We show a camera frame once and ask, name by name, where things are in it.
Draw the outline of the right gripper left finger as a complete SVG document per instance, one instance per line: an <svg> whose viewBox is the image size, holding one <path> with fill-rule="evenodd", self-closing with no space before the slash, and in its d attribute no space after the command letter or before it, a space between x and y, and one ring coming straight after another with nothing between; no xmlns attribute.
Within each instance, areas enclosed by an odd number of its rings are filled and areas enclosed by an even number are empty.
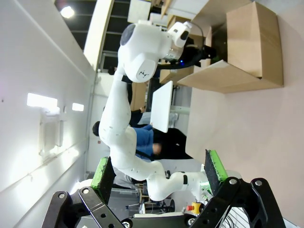
<svg viewBox="0 0 304 228"><path fill-rule="evenodd" d="M53 194L43 220L43 228L75 228L82 217L90 216L99 228L129 228L108 207L115 173L110 157L103 157L89 184L75 193L57 191Z"/></svg>

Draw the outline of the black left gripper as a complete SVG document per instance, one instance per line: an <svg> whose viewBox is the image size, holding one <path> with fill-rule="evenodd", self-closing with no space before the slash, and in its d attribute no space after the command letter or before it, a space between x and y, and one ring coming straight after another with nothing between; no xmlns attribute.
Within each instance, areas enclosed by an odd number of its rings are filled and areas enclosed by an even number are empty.
<svg viewBox="0 0 304 228"><path fill-rule="evenodd" d="M187 39L182 53L182 65L184 67L201 67L201 60L213 58L214 48L206 45L199 47L194 44L193 39Z"/></svg>

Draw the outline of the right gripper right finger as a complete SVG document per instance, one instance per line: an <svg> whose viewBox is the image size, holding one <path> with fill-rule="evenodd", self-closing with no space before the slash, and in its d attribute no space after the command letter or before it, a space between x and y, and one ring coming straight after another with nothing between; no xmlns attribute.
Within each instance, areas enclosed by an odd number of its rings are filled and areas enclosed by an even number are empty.
<svg viewBox="0 0 304 228"><path fill-rule="evenodd" d="M193 228L219 228L232 208L242 208L251 228L284 228L285 223L270 188L264 178L250 183L230 177L217 152L206 150L205 174L213 197L193 221Z"/></svg>

